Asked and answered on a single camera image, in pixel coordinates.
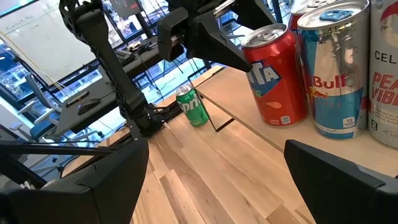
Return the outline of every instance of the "celsius can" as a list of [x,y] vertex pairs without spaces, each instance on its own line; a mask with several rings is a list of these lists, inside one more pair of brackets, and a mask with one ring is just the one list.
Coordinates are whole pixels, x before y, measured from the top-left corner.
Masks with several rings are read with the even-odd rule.
[[305,69],[304,69],[304,64],[303,60],[301,58],[301,46],[299,42],[299,32],[298,32],[298,26],[297,26],[297,21],[307,12],[310,12],[313,9],[316,9],[320,6],[324,6],[328,3],[335,2],[336,0],[304,0],[304,1],[295,1],[293,3],[292,9],[290,10],[291,17],[289,19],[289,29],[293,32],[293,35],[296,38],[297,42],[297,57],[300,61],[299,64],[299,69],[300,72],[303,75],[304,78],[304,84],[305,84],[305,89],[306,92],[309,93],[308,91],[308,83],[310,80],[306,80],[305,78],[308,78],[308,75],[304,75]]
[[175,96],[178,105],[180,105],[192,126],[202,126],[209,120],[205,108],[198,99],[199,96],[191,85],[178,88]]
[[398,147],[398,1],[371,3],[369,130]]
[[367,125],[369,3],[337,1],[298,20],[317,130],[349,139]]
[[247,74],[261,118],[276,126],[294,124],[307,116],[302,78],[297,70],[295,39],[286,25],[255,30],[242,42]]

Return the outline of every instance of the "blue and silver can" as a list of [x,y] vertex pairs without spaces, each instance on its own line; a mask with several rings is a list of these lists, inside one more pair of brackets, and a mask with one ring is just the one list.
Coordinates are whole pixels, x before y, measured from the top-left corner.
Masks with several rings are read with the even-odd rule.
[[367,126],[369,2],[333,2],[297,24],[316,129],[332,139],[358,136]]

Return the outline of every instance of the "office chair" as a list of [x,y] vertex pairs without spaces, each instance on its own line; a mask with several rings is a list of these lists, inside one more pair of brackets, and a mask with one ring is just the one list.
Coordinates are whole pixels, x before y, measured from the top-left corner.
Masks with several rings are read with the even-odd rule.
[[[71,144],[72,146],[77,146],[77,144],[68,143],[68,141],[81,141],[83,139],[88,139],[88,137],[93,134],[98,134],[99,136],[103,136],[102,133],[99,131],[87,131],[86,134],[82,134],[82,135],[74,137],[74,138],[66,137],[65,133],[62,136],[56,136],[55,130],[57,128],[58,121],[60,119],[60,114],[62,111],[61,102],[59,102],[57,99],[54,99],[54,102],[56,102],[56,105],[55,105],[48,98],[46,98],[44,92],[36,84],[35,77],[32,73],[29,73],[28,75],[26,75],[25,79],[26,79],[26,82],[31,87],[31,89],[32,89],[34,95],[37,97],[37,99],[43,104],[43,106],[45,106],[48,109],[44,114],[40,115],[34,121],[35,126],[32,129],[30,129],[30,135],[34,141],[39,142],[42,137],[45,137],[46,139],[51,139],[54,141],[61,141],[62,136],[63,136],[67,139],[67,141],[65,142],[66,144]],[[35,105],[35,103],[36,102],[30,102],[28,105],[23,107],[23,109],[18,111],[18,114],[22,114],[27,111],[32,111],[33,113],[36,113],[33,110],[33,106]]]

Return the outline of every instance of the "whiteboard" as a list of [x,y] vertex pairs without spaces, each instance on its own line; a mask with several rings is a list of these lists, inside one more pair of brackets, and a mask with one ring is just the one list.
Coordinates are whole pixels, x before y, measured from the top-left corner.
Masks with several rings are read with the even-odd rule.
[[65,27],[58,1],[31,4],[1,19],[4,41],[49,85],[95,59]]

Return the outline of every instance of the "sprite can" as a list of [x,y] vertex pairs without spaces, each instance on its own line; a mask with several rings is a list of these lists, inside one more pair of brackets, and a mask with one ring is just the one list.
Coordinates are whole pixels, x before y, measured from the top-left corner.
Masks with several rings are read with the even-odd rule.
[[209,120],[199,96],[191,85],[184,85],[175,93],[177,103],[194,127],[199,127]]

